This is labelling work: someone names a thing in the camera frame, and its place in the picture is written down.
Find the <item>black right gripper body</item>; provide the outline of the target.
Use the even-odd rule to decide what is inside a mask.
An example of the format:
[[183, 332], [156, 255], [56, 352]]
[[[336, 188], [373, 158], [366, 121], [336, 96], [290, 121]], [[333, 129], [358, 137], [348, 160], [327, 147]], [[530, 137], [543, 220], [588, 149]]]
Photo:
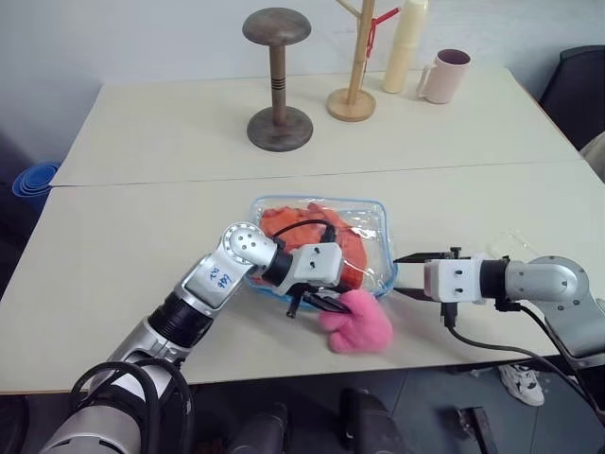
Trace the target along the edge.
[[450, 248], [449, 258], [437, 262], [437, 299], [446, 327], [455, 327], [458, 303], [474, 300], [474, 260], [463, 258], [461, 248]]

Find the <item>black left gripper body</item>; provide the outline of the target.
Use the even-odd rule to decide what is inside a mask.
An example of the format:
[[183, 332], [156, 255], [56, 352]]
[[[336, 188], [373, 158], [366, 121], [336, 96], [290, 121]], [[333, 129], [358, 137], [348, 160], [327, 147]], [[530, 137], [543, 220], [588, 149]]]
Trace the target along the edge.
[[311, 306], [317, 310], [324, 310], [325, 307], [317, 296], [318, 291], [318, 287], [310, 284], [299, 283], [292, 286], [287, 292], [287, 295], [291, 297], [291, 301], [287, 309], [286, 316], [290, 319], [295, 319], [301, 302], [305, 302], [308, 306]]

